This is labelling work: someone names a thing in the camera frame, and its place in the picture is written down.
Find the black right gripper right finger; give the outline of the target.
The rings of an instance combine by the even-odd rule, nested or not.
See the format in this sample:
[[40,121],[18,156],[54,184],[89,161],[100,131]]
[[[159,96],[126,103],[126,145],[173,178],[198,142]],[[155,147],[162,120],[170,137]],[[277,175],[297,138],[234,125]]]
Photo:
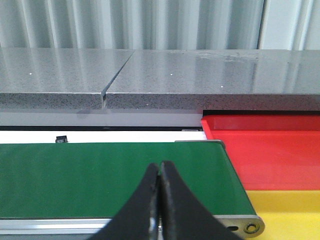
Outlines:
[[165,240],[239,240],[204,207],[172,161],[160,167],[162,236]]

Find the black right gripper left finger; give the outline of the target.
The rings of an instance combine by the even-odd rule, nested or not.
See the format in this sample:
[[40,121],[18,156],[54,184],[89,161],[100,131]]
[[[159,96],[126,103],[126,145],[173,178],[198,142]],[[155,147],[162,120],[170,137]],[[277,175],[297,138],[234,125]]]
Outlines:
[[151,163],[127,202],[90,240],[157,240],[159,236],[159,168]]

